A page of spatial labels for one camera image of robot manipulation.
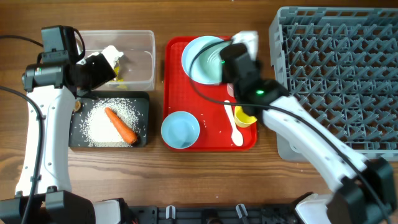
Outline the yellow snack wrapper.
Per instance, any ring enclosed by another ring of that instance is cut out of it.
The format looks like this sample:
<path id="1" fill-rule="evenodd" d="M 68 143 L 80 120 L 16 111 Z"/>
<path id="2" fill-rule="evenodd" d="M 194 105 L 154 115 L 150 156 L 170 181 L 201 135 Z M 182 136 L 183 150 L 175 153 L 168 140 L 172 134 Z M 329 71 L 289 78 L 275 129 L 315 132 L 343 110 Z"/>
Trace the yellow snack wrapper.
<path id="1" fill-rule="evenodd" d="M 119 61 L 116 62 L 115 67 L 114 67 L 114 72 L 116 74 L 116 77 L 114 78 L 113 82 L 115 82 L 115 87 L 122 89 L 122 90 L 127 90 L 127 86 L 125 84 L 120 84 L 120 82 L 123 82 L 124 80 L 119 77 L 120 73 L 120 63 Z"/>

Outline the white tissue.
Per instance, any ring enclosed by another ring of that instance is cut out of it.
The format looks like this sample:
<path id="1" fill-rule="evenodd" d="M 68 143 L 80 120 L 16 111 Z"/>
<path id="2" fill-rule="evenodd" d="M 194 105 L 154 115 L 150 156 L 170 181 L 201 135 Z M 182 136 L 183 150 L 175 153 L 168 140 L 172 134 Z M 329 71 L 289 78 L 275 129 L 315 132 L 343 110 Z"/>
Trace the white tissue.
<path id="1" fill-rule="evenodd" d="M 99 54 L 102 54 L 105 57 L 105 59 L 113 69 L 117 67 L 116 64 L 119 62 L 119 59 L 124 55 L 124 53 L 118 51 L 115 46 L 109 45 L 100 52 L 94 52 L 89 54 L 86 59 L 81 59 L 79 62 L 77 62 L 77 64 L 84 65 L 88 61 L 88 58 L 97 56 Z"/>

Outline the mint green bowl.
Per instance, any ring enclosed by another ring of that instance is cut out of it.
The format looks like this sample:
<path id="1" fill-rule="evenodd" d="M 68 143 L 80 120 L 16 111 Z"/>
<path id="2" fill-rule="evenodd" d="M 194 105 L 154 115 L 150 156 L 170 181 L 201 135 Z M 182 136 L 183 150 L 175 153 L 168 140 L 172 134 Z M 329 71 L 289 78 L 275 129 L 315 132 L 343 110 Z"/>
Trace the mint green bowl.
<path id="1" fill-rule="evenodd" d="M 229 43 L 223 42 L 204 51 L 194 62 L 190 77 L 204 85 L 218 85 L 222 80 L 222 59 L 220 52 Z"/>

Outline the light blue plate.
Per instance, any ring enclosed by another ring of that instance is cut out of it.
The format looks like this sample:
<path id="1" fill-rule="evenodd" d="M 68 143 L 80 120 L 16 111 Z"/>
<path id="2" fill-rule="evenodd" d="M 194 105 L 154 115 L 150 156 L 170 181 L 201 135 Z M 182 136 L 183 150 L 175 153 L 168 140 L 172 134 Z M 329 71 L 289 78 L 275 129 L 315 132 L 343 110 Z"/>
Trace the light blue plate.
<path id="1" fill-rule="evenodd" d="M 222 41 L 221 38 L 215 36 L 202 36 L 191 41 L 184 48 L 182 54 L 182 67 L 184 72 L 188 73 L 188 70 L 191 66 L 191 62 L 194 56 L 196 56 L 196 54 L 199 53 L 200 50 L 202 50 L 208 45 L 211 45 L 212 43 L 221 42 L 221 41 Z"/>

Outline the white rice pile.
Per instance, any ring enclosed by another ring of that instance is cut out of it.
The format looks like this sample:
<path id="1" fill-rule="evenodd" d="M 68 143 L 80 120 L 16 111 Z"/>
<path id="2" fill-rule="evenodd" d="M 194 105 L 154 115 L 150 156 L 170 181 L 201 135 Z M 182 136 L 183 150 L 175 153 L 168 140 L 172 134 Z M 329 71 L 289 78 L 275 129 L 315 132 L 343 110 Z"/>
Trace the white rice pile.
<path id="1" fill-rule="evenodd" d="M 100 98 L 83 103 L 88 109 L 81 115 L 77 125 L 83 142 L 89 147 L 143 146 L 147 140 L 147 101 L 134 98 Z M 134 144 L 128 144 L 118 133 L 107 116 L 105 109 L 111 109 L 137 135 Z"/>

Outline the orange carrot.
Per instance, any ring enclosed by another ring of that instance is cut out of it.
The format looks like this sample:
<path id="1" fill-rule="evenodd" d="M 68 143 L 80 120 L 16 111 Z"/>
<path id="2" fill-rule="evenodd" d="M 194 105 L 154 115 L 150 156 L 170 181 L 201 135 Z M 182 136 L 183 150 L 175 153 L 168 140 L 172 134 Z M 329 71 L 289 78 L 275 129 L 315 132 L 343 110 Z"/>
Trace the orange carrot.
<path id="1" fill-rule="evenodd" d="M 106 107 L 104 111 L 122 139 L 130 145 L 134 144 L 137 141 L 135 132 L 111 108 Z"/>

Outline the light blue bowl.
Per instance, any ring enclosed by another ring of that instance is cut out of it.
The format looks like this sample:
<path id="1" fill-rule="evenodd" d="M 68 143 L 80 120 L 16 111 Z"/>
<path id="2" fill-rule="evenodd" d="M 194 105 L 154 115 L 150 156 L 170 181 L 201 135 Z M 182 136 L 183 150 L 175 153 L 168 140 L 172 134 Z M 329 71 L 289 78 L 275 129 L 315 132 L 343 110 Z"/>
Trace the light blue bowl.
<path id="1" fill-rule="evenodd" d="M 186 149 L 195 144 L 200 135 L 196 117 L 186 111 L 173 112 L 161 125 L 161 136 L 166 145 L 174 149 Z"/>

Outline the pink plastic cup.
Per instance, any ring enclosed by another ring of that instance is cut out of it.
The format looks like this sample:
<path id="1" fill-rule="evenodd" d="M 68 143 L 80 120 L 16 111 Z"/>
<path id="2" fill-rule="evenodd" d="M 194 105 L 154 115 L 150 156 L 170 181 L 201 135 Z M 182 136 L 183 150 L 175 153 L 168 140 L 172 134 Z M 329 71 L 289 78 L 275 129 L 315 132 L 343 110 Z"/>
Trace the pink plastic cup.
<path id="1" fill-rule="evenodd" d="M 233 84 L 232 84 L 232 83 L 228 83 L 226 89 L 227 89 L 228 95 L 229 95 L 230 97 L 233 97 L 233 98 L 234 98 L 234 88 L 233 88 Z"/>

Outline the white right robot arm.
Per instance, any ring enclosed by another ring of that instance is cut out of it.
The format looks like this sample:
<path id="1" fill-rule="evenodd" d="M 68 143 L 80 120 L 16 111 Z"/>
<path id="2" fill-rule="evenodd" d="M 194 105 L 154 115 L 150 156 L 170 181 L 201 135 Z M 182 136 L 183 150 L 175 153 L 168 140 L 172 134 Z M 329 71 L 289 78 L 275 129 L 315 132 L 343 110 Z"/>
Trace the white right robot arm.
<path id="1" fill-rule="evenodd" d="M 262 79 L 242 43 L 220 52 L 223 80 L 245 114 L 257 117 L 303 155 L 320 173 L 331 195 L 311 194 L 295 206 L 303 223 L 381 223 L 397 210 L 393 169 L 370 161 L 315 120 L 276 80 Z"/>

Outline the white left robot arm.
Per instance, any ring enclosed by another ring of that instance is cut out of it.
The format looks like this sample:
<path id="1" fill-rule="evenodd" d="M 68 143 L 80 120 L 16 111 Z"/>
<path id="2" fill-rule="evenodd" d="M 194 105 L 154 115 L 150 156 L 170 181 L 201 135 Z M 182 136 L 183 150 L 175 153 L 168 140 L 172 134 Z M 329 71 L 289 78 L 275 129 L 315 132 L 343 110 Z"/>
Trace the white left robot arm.
<path id="1" fill-rule="evenodd" d="M 44 27 L 43 52 L 28 65 L 24 92 L 11 92 L 28 102 L 29 123 L 23 170 L 15 196 L 1 201 L 4 223 L 95 223 L 88 199 L 72 193 L 68 172 L 70 122 L 76 98 L 112 80 L 116 74 L 103 54 L 78 50 L 81 36 L 70 26 Z"/>

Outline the black waste tray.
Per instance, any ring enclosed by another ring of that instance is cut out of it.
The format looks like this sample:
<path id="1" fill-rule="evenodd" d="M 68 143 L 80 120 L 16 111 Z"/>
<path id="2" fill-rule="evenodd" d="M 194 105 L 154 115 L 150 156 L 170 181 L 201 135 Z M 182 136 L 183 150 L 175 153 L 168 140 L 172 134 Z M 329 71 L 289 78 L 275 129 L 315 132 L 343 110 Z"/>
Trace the black waste tray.
<path id="1" fill-rule="evenodd" d="M 144 91 L 94 91 L 90 93 L 88 96 L 84 98 L 77 99 L 77 102 L 80 103 L 80 108 L 78 111 L 72 113 L 71 121 L 70 121 L 70 137 L 69 137 L 69 146 L 70 147 L 89 147 L 87 143 L 83 142 L 82 133 L 80 133 L 77 125 L 80 124 L 80 116 L 85 116 L 88 112 L 88 109 L 83 106 L 83 103 L 86 103 L 91 100 L 98 100 L 100 98 L 134 98 L 134 99 L 145 99 L 147 101 L 147 131 L 148 131 L 148 120 L 149 120 L 149 95 Z"/>

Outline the grey dishwasher rack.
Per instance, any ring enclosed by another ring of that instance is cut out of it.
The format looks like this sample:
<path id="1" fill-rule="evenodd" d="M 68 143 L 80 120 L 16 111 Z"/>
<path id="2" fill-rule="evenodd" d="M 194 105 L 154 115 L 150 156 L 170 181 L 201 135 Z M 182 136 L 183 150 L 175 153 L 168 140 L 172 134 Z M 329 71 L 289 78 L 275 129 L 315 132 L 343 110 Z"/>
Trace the grey dishwasher rack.
<path id="1" fill-rule="evenodd" d="M 269 28 L 276 80 L 370 159 L 397 160 L 397 10 L 282 7 Z"/>

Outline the clear plastic storage bin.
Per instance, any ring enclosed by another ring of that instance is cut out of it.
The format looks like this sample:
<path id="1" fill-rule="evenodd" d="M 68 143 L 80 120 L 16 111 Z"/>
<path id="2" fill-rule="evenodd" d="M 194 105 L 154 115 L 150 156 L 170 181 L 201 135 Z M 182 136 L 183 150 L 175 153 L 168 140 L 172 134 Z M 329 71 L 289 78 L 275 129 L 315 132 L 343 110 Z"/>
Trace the clear plastic storage bin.
<path id="1" fill-rule="evenodd" d="M 82 30 L 76 35 L 78 51 L 85 47 L 85 57 L 113 45 L 124 55 L 119 59 L 119 77 L 127 90 L 110 81 L 98 91 L 152 91 L 155 89 L 155 35 L 151 30 Z"/>

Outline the yellow plastic cup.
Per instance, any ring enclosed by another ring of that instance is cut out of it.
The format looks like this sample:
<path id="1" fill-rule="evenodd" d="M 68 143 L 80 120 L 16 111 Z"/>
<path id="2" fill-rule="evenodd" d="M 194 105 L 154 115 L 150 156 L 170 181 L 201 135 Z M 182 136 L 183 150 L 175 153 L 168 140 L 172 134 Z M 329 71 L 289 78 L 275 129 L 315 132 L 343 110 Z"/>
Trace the yellow plastic cup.
<path id="1" fill-rule="evenodd" d="M 249 116 L 244 113 L 241 106 L 234 107 L 234 122 L 240 128 L 247 128 L 257 121 L 255 116 Z"/>

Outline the red plastic tray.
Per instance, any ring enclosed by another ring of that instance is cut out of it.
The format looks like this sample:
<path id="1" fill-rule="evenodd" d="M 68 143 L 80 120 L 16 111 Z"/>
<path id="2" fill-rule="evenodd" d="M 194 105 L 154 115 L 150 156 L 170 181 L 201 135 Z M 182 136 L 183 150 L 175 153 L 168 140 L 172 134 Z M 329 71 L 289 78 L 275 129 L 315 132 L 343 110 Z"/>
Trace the red plastic tray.
<path id="1" fill-rule="evenodd" d="M 174 37 L 165 47 L 163 117 L 186 111 L 196 118 L 200 125 L 199 137 L 186 151 L 244 151 L 252 148 L 257 142 L 255 124 L 239 128 L 243 145 L 236 146 L 231 139 L 232 127 L 224 106 L 203 99 L 192 89 L 181 59 L 184 48 L 193 39 L 194 36 Z"/>

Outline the cream plastic spoon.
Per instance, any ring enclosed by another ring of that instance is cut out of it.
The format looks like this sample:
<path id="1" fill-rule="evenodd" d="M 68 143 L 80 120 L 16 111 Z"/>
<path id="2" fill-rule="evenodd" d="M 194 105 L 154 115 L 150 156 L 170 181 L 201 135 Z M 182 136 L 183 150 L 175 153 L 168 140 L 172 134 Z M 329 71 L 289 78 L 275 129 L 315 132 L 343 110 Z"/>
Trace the cream plastic spoon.
<path id="1" fill-rule="evenodd" d="M 232 128 L 231 139 L 236 146 L 242 146 L 243 145 L 243 135 L 237 129 L 237 126 L 234 122 L 234 114 L 233 114 L 232 106 L 229 105 L 229 103 L 230 103 L 230 101 L 224 100 L 224 110 L 226 112 L 226 115 L 228 117 L 229 123 Z"/>

